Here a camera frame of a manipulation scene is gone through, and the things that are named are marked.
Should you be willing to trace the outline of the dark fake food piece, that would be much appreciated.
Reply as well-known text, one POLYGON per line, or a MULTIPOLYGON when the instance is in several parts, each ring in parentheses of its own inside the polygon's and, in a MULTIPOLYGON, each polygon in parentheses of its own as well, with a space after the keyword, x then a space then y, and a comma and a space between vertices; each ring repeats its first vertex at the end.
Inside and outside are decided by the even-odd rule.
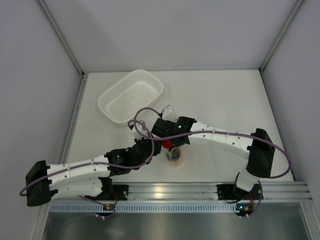
POLYGON ((180 156, 181 152, 178 147, 173 147, 166 152, 166 157, 169 161, 178 161, 180 156))

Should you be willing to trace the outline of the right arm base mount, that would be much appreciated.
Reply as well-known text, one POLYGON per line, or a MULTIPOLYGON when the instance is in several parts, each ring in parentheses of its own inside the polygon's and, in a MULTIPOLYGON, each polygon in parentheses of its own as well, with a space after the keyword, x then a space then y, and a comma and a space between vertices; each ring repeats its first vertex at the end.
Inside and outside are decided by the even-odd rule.
POLYGON ((216 188, 218 199, 224 201, 259 200, 261 196, 261 187, 258 184, 255 184, 249 192, 227 183, 218 184, 216 188))

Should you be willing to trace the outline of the orange fake food piece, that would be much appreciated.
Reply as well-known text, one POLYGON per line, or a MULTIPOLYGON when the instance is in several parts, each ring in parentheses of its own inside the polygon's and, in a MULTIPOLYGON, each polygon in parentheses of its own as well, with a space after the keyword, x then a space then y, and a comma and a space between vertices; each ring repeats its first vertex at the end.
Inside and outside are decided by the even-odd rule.
POLYGON ((183 164, 183 162, 180 160, 176 160, 176 161, 169 161, 169 164, 174 167, 179 167, 183 164))

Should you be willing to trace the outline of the clear zip top bag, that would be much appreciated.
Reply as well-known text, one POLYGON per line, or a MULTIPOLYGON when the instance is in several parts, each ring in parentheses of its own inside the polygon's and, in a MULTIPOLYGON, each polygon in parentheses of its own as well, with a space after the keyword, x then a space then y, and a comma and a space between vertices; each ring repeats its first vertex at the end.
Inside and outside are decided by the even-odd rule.
POLYGON ((166 162, 175 168, 183 165, 184 156, 181 147, 172 147, 170 149, 161 148, 161 154, 164 155, 166 162))

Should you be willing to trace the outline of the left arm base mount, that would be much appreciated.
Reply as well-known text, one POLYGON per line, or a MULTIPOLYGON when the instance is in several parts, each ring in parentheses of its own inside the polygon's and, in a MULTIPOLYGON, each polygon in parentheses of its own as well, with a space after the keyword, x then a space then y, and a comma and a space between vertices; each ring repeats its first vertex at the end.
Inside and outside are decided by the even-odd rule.
POLYGON ((96 197, 98 201, 127 201, 129 186, 127 184, 115 184, 102 188, 102 192, 96 197))

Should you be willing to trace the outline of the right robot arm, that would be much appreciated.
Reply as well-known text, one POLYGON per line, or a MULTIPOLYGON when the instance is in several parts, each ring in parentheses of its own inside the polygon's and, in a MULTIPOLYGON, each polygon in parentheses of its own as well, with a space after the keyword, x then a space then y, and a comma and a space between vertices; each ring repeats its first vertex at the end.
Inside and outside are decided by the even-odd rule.
POLYGON ((151 133, 160 138, 173 137, 168 141, 174 147, 185 144, 208 144, 247 160, 246 166, 238 172, 233 192, 240 199, 251 194, 254 185, 261 179, 271 177, 275 147, 268 133, 261 128, 248 137, 239 136, 205 125, 194 118, 180 116, 176 122, 158 118, 151 133))

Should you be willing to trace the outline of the red fake tomato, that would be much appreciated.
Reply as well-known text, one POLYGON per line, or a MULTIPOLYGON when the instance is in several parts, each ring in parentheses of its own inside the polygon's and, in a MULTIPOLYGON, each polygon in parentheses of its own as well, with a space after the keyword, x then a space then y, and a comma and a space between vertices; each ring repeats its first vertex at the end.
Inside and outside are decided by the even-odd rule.
POLYGON ((170 150, 172 149, 174 146, 168 141, 168 140, 163 140, 162 141, 162 147, 167 149, 167 150, 170 150))

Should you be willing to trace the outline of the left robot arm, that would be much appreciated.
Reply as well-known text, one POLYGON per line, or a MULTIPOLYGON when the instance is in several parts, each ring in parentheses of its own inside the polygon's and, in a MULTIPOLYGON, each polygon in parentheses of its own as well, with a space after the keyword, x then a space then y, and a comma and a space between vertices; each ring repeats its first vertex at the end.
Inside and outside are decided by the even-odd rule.
POLYGON ((114 149, 89 160, 70 164, 38 161, 26 174, 20 195, 26 197, 28 207, 74 196, 107 200, 114 191, 112 177, 139 170, 160 154, 161 148, 162 141, 141 138, 131 147, 114 149))

